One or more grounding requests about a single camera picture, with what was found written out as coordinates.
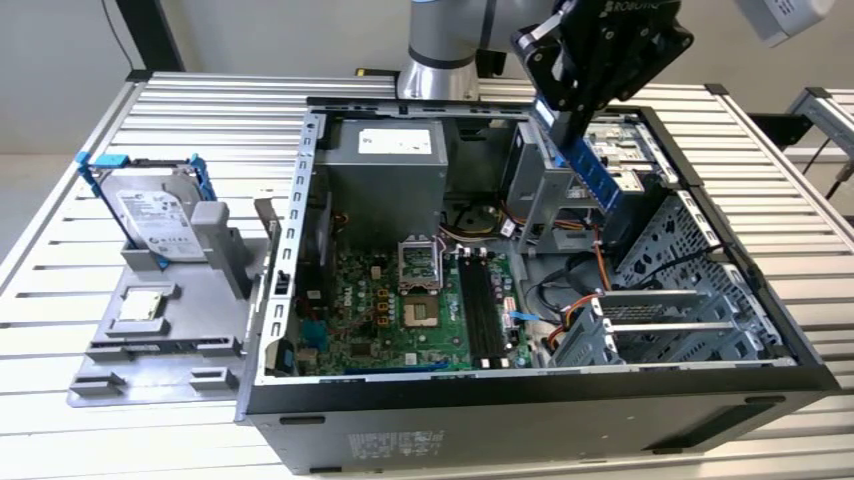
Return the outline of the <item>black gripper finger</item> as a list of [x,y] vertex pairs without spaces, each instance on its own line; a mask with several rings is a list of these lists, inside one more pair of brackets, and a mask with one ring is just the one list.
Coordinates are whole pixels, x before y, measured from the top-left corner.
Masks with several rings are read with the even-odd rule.
[[556,7],[542,23],[512,35],[535,98],[546,106],[539,120],[563,154],[574,147],[594,114],[605,52],[601,11],[599,7]]
[[677,19],[621,25],[601,58],[594,106],[627,100],[693,45],[694,35]]

